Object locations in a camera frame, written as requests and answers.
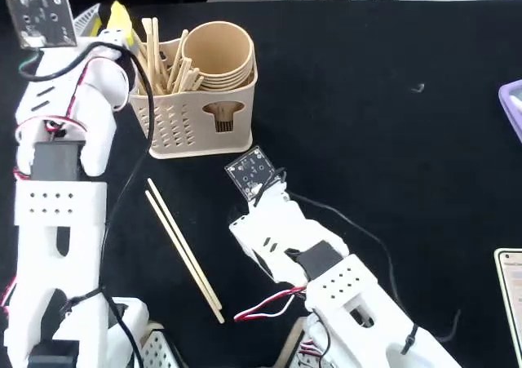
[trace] beige plastic caddy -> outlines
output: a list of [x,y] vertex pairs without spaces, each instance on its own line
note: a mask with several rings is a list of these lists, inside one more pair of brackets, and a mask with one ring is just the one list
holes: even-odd
[[[230,63],[224,56],[222,68],[212,61],[208,68],[206,60],[198,59],[202,56],[196,52],[197,48],[204,49],[201,35],[206,41],[212,41],[223,46],[223,41],[231,42],[231,29],[235,27],[242,31],[249,41],[249,46],[243,41],[241,48],[236,48],[237,67],[228,71]],[[172,65],[178,50],[180,39],[160,43],[160,49],[166,57],[167,65]],[[252,107],[254,103],[254,89],[258,79],[255,63],[254,46],[248,34],[240,27],[215,21],[196,27],[184,40],[182,55],[186,51],[192,53],[192,58],[200,66],[201,74],[205,77],[198,91],[183,91],[172,95],[154,96],[154,127],[151,156],[155,158],[175,158],[203,156],[218,153],[239,153],[246,151],[252,145],[250,130],[252,121]],[[235,82],[235,89],[213,89],[214,84]],[[146,95],[131,95],[130,103],[138,118],[144,134],[148,131],[148,101]]]

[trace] white wire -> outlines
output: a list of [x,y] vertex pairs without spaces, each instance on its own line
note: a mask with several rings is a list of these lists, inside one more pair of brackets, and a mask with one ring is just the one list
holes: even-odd
[[292,301],[294,301],[294,295],[291,295],[288,301],[285,304],[285,307],[278,313],[251,313],[250,315],[246,315],[245,318],[256,318],[256,317],[280,317],[283,313],[286,312],[288,307],[292,304]]
[[256,309],[263,307],[266,303],[268,303],[272,299],[276,299],[276,298],[288,295],[291,291],[292,290],[290,290],[290,289],[281,290],[281,291],[275,293],[274,295],[267,297],[265,300],[263,300],[261,303],[257,304],[256,306],[254,306],[252,308],[248,308],[245,311],[241,311],[240,313],[235,315],[234,320],[237,319],[238,317],[242,317],[245,314],[251,313],[252,311],[255,311]]

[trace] black fabric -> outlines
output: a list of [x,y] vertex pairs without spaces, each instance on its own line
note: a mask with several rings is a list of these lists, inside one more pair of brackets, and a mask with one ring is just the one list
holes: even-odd
[[[522,77],[522,2],[270,2],[149,7],[164,39],[208,20],[245,27],[259,83],[254,142],[288,185],[339,208],[390,248],[414,321],[447,333],[463,367],[516,367],[493,251],[520,246],[522,146],[498,88]],[[15,271],[14,111],[25,54],[7,20],[0,33],[0,284]],[[117,115],[109,208],[145,144],[130,109]],[[223,167],[237,155],[149,159],[107,246],[111,295],[142,299],[190,366],[270,365],[298,315],[234,324],[232,316],[283,289],[228,231],[245,210]],[[144,198],[152,177],[223,302],[219,325]],[[386,290],[387,261],[327,211],[303,206],[342,236]],[[6,325],[2,319],[2,328]]]

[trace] black cable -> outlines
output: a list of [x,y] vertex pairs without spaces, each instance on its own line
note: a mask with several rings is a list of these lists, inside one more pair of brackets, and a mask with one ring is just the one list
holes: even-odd
[[[100,256],[100,267],[101,267],[101,264],[103,263],[103,260],[104,260],[104,252],[105,252],[105,244],[107,242],[107,236],[110,231],[110,228],[113,225],[114,217],[115,217],[117,211],[119,210],[119,208],[121,207],[122,199],[125,196],[125,194],[128,192],[129,187],[131,186],[131,183],[133,182],[134,178],[136,177],[136,174],[137,174],[138,170],[140,169],[141,165],[143,164],[144,159],[147,157],[148,151],[153,143],[153,136],[154,136],[153,89],[151,88],[150,82],[148,81],[148,78],[147,78],[147,75],[146,75],[144,69],[139,64],[138,58],[132,52],[127,50],[125,47],[118,46],[118,45],[112,44],[112,43],[107,43],[107,42],[91,43],[70,64],[68,64],[64,68],[58,70],[57,72],[47,74],[44,76],[35,76],[35,75],[25,72],[24,69],[29,67],[36,60],[27,60],[24,63],[22,63],[19,67],[19,72],[23,78],[25,78],[26,80],[29,80],[31,82],[44,82],[44,81],[53,80],[55,78],[63,76],[64,74],[66,74],[66,73],[70,72],[71,70],[73,70],[74,68],[76,68],[81,62],[84,61],[84,59],[89,55],[89,53],[96,47],[107,47],[112,50],[120,51],[122,53],[122,55],[129,56],[132,59],[132,61],[134,62],[135,67],[138,69],[138,73],[144,82],[145,90],[147,92],[147,99],[148,99],[147,146],[145,147],[145,150],[143,151],[141,156],[136,161],[135,166],[133,167],[132,171],[130,172],[129,177],[127,178],[127,181],[123,185],[123,188],[120,191],[120,194],[118,195],[117,200],[114,203],[114,206],[113,206],[111,212],[109,213],[107,221],[105,222],[105,234],[104,234],[104,238],[102,241],[102,251],[101,251],[101,256]],[[103,294],[104,298],[107,300],[108,306],[111,309],[111,311],[113,312],[113,315],[115,316],[117,323],[120,325],[123,332],[126,334],[127,338],[129,339],[130,345],[132,346],[133,353],[135,354],[135,356],[138,360],[139,368],[144,368],[143,359],[141,358],[141,354],[140,354],[138,345],[136,344],[131,331],[126,326],[125,322],[122,320],[122,317],[120,316],[119,312],[117,311],[117,306],[114,303],[113,299],[107,294],[107,292],[105,291],[105,289],[102,286],[101,269],[100,269],[100,285],[101,285],[101,287],[100,287],[101,293]]]
[[132,336],[131,331],[123,321],[122,317],[120,316],[120,313],[117,311],[117,305],[114,303],[114,300],[111,296],[108,295],[107,291],[104,288],[101,288],[101,294],[104,296],[105,300],[107,300],[108,307],[110,308],[111,312],[113,313],[114,317],[116,318],[116,322],[120,327],[122,328],[123,332],[129,339],[130,345],[132,347],[132,352],[135,355],[135,358],[138,360],[138,366],[139,368],[144,368],[144,359],[141,357],[141,353],[139,352],[138,344],[136,343],[136,340]]
[[313,311],[313,313],[315,313],[317,315],[317,319],[322,324],[322,326],[323,326],[323,328],[325,329],[325,332],[326,332],[326,348],[323,351],[323,353],[321,354],[321,357],[319,357],[319,364],[318,364],[319,368],[323,368],[322,362],[323,362],[323,359],[326,356],[326,353],[330,350],[330,346],[332,346],[332,339],[330,337],[330,333],[328,331],[328,327],[326,327],[326,325],[323,322],[323,320],[321,319],[321,316],[319,315],[319,313],[315,309],[312,310],[312,311]]
[[359,230],[360,232],[362,232],[367,237],[370,237],[371,239],[376,241],[381,246],[381,248],[383,248],[384,254],[386,255],[386,259],[387,259],[387,262],[388,262],[388,276],[390,277],[390,286],[391,286],[391,292],[393,294],[393,298],[396,301],[397,305],[399,305],[399,307],[404,312],[406,312],[405,307],[402,304],[402,301],[400,300],[399,291],[397,290],[397,283],[396,283],[396,279],[395,279],[395,269],[393,268],[392,255],[390,254],[390,251],[388,250],[388,247],[386,246],[386,244],[384,244],[384,242],[381,239],[379,239],[377,236],[375,236],[373,233],[371,233],[368,229],[366,229],[364,227],[361,227],[358,223],[352,221],[351,219],[346,217],[343,213],[341,213],[340,211],[338,211],[334,207],[326,205],[326,204],[321,203],[319,201],[314,201],[313,199],[304,197],[302,195],[299,195],[299,194],[296,194],[296,193],[292,193],[291,191],[288,191],[288,190],[287,190],[287,192],[288,192],[288,194],[291,197],[294,197],[294,198],[296,198],[296,199],[298,199],[298,200],[300,200],[302,202],[309,203],[310,205],[314,205],[314,206],[320,207],[322,209],[326,209],[328,211],[333,211],[341,219],[343,219],[344,221],[349,223],[352,227],[354,227],[355,229]]
[[[358,231],[360,231],[367,237],[370,237],[375,242],[377,242],[383,248],[383,251],[387,258],[388,276],[390,278],[390,286],[391,286],[391,292],[393,294],[393,298],[394,298],[395,302],[397,303],[397,305],[400,307],[400,309],[402,309],[406,315],[411,317],[408,314],[408,311],[406,310],[405,306],[402,304],[402,301],[400,300],[399,292],[397,290],[397,284],[396,284],[396,279],[395,279],[395,270],[393,268],[392,256],[390,255],[390,251],[388,250],[386,244],[381,239],[379,239],[377,236],[375,236],[373,233],[371,233],[368,229],[361,227],[358,223],[349,219],[343,213],[341,213],[341,211],[335,209],[334,207],[332,207],[330,205],[326,205],[325,203],[322,203],[319,201],[314,201],[313,199],[304,197],[303,195],[292,193],[289,190],[287,190],[287,193],[291,197],[294,197],[302,202],[309,203],[310,205],[314,205],[314,206],[320,207],[322,209],[326,209],[328,211],[333,211],[337,216],[339,216],[341,219],[343,219],[344,221],[349,223],[352,227],[354,227],[355,229],[357,229]],[[451,331],[447,335],[434,336],[434,338],[442,344],[451,341],[454,338],[455,334],[457,333],[458,321],[460,320],[461,314],[462,314],[462,310],[460,310],[460,309],[457,310],[457,312],[453,316],[453,325],[452,325]]]
[[286,168],[280,167],[277,168],[273,173],[270,174],[268,179],[261,185],[261,188],[259,188],[259,191],[257,194],[255,194],[252,199],[254,199],[254,207],[256,207],[261,200],[261,197],[263,196],[264,192],[267,190],[267,188],[270,186],[270,184],[277,179],[279,175],[282,174],[281,182],[285,183],[286,180]]

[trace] perforated metal plate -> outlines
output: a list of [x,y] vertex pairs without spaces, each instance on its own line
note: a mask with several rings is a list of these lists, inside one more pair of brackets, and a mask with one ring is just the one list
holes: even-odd
[[148,368],[180,368],[165,336],[153,331],[141,349],[144,365]]
[[[272,163],[259,146],[252,148],[236,161],[227,165],[225,170],[247,201],[255,197],[259,188],[265,184],[275,172]],[[276,182],[277,179],[274,179],[270,185]]]
[[69,0],[6,0],[22,48],[76,46]]

